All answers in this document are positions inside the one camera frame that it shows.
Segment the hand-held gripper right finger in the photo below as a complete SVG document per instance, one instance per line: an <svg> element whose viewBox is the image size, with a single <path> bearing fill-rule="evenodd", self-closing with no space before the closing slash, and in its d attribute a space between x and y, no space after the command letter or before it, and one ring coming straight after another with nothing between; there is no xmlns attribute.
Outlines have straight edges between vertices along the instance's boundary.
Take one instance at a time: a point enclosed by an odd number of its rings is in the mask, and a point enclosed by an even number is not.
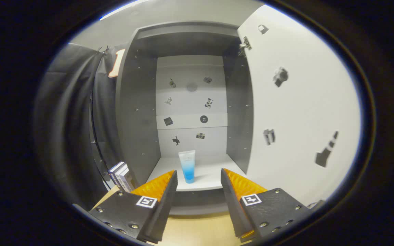
<svg viewBox="0 0 394 246"><path fill-rule="evenodd" d="M324 200L303 205L282 188L265 189L222 168L220 181L236 237L241 242L274 241L305 224Z"/></svg>

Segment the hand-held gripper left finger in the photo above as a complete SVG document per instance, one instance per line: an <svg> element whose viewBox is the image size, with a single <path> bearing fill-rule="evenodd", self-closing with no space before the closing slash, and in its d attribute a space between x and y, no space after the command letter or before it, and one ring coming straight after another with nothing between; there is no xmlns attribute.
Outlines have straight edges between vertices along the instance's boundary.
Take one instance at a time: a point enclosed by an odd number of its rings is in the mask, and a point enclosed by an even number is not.
<svg viewBox="0 0 394 246"><path fill-rule="evenodd" d="M89 214L122 235L158 243L162 240L177 183L177 171L171 170L132 192L115 192Z"/></svg>

